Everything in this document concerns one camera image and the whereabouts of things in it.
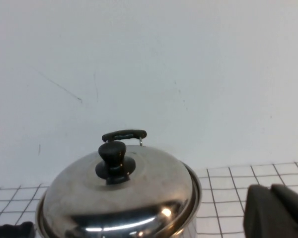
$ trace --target black lid knob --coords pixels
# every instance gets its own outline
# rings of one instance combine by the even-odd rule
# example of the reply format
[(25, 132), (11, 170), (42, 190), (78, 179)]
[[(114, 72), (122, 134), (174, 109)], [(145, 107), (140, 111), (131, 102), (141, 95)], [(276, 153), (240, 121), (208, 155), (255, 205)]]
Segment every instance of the black lid knob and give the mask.
[(120, 141), (113, 141), (102, 144), (98, 153), (109, 167), (117, 167), (123, 163), (126, 145)]
[(102, 144), (98, 153), (103, 162), (97, 164), (96, 174), (106, 179), (107, 184), (118, 184), (129, 180), (129, 175), (135, 170), (135, 160), (125, 157), (126, 145), (120, 141)]

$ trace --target pot lid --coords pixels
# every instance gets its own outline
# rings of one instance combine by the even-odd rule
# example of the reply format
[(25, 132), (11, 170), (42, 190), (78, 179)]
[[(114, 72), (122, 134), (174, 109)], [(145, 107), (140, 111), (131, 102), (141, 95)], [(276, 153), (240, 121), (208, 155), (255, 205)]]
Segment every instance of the pot lid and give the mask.
[(192, 213), (196, 191), (186, 166), (161, 150), (128, 145), (143, 130), (104, 135), (98, 153), (64, 169), (42, 198), (50, 238), (166, 237)]

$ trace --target tiled countertop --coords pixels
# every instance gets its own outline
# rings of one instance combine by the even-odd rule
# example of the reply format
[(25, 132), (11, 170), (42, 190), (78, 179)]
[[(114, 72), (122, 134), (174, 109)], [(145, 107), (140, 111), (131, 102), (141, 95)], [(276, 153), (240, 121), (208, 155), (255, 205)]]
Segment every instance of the tiled countertop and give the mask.
[[(247, 188), (251, 184), (269, 187), (282, 183), (298, 193), (298, 162), (196, 172), (202, 185), (202, 204), (196, 223), (198, 238), (245, 237), (242, 222)], [(0, 187), (0, 225), (34, 221), (36, 205), (48, 186), (43, 183)]]

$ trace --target stainless steel pot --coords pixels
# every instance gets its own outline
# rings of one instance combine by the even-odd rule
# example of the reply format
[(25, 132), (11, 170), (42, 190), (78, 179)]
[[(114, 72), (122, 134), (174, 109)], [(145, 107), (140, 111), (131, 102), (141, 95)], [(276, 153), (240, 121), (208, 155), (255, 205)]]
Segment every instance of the stainless steel pot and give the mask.
[[(102, 136), (106, 143), (64, 169), (41, 198), (43, 238), (194, 238), (201, 187), (173, 156), (143, 146), (144, 130)], [(117, 141), (136, 138), (140, 146)]]

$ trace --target black handle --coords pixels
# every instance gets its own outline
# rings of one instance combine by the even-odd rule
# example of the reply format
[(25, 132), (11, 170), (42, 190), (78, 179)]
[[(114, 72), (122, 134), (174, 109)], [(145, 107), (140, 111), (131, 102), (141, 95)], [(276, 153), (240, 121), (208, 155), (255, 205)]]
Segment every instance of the black handle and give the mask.
[(298, 224), (268, 188), (248, 188), (244, 215), (246, 238), (298, 238)]
[(0, 226), (0, 238), (35, 238), (34, 225), (32, 222), (24, 222), (17, 226)]
[(298, 223), (298, 194), (282, 184), (272, 184), (271, 191)]
[(135, 170), (134, 159), (125, 157), (126, 145), (121, 141), (111, 141), (102, 144), (98, 153), (103, 162), (97, 164), (96, 174), (106, 179), (107, 184), (118, 184), (129, 180), (129, 175)]
[(101, 137), (101, 139), (106, 141), (114, 141), (114, 140), (124, 140), (124, 139), (144, 139), (147, 136), (147, 132), (145, 130), (118, 130), (115, 132), (111, 132), (105, 134)]

